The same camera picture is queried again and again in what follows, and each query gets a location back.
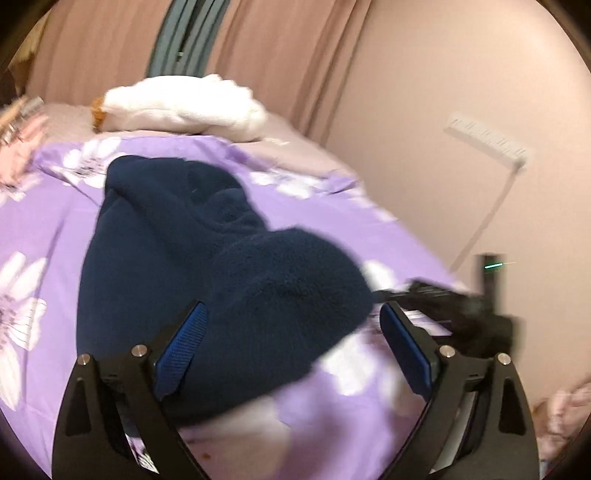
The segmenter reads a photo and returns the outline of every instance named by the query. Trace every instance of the purple bedsheet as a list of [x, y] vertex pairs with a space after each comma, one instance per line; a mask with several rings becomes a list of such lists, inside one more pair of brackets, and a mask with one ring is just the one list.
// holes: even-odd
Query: purple bedsheet
[[[416, 276], [451, 282], [443, 266], [352, 179], [321, 181], [270, 170], [214, 137], [44, 147], [23, 189], [0, 190], [0, 407], [48, 473], [60, 402], [76, 359], [80, 270], [105, 167], [122, 153], [227, 169], [271, 228], [298, 225], [340, 245], [374, 288], [400, 287]], [[213, 480], [370, 480], [394, 457], [422, 407], [370, 320], [305, 379], [182, 435]]]

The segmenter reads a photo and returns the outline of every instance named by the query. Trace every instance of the blue gripper pad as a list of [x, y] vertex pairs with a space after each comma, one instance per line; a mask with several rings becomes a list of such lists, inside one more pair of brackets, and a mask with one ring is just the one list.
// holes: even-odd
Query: blue gripper pad
[[[439, 374], [439, 360], [433, 351], [421, 349], [417, 343], [421, 339], [417, 337], [427, 336], [424, 343], [433, 342], [433, 346], [436, 347], [435, 341], [425, 330], [415, 327], [399, 307], [397, 310], [398, 312], [388, 303], [382, 306], [379, 313], [382, 333], [412, 391], [421, 395], [425, 401], [429, 401], [433, 384]], [[416, 329], [416, 335], [413, 335], [410, 329]]]
[[155, 365], [154, 396], [158, 400], [178, 389], [206, 329], [207, 309], [200, 302], [189, 313]]

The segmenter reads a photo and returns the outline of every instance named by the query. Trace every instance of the pink wall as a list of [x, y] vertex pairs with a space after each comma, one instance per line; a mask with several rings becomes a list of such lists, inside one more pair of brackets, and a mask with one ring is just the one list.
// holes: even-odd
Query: pink wall
[[535, 0], [374, 0], [327, 146], [448, 265], [509, 174], [444, 132], [454, 111], [535, 151], [473, 251], [517, 262], [535, 400], [591, 371], [591, 73]]

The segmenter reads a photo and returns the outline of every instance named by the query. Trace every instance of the white pillow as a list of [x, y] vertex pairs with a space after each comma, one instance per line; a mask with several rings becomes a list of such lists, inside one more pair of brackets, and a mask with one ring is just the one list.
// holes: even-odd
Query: white pillow
[[267, 122], [252, 91], [218, 75], [161, 76], [105, 95], [102, 131], [157, 130], [257, 140]]

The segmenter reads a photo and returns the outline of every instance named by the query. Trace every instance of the white cable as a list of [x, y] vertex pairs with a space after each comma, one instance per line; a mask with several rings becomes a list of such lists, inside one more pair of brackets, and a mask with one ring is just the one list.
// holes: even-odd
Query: white cable
[[480, 223], [480, 225], [478, 226], [478, 228], [476, 229], [476, 231], [474, 232], [472, 237], [468, 240], [468, 243], [466, 244], [466, 246], [460, 251], [457, 258], [453, 261], [452, 266], [450, 267], [450, 270], [452, 273], [458, 271], [458, 269], [463, 265], [463, 263], [466, 261], [467, 256], [470, 254], [470, 252], [472, 251], [472, 249], [476, 245], [477, 241], [480, 240], [483, 233], [486, 231], [488, 226], [491, 224], [491, 222], [495, 218], [495, 215], [497, 214], [497, 212], [499, 211], [499, 209], [501, 208], [501, 206], [505, 202], [505, 199], [509, 195], [509, 192], [513, 188], [513, 185], [515, 184], [515, 179], [517, 178], [517, 174], [524, 166], [525, 166], [525, 161], [522, 163], [515, 164], [515, 168], [511, 171], [511, 173], [509, 174], [509, 177], [507, 177], [507, 181], [505, 182], [505, 186], [503, 187], [501, 194], [495, 200], [495, 203], [492, 205], [492, 208], [486, 214], [483, 221]]

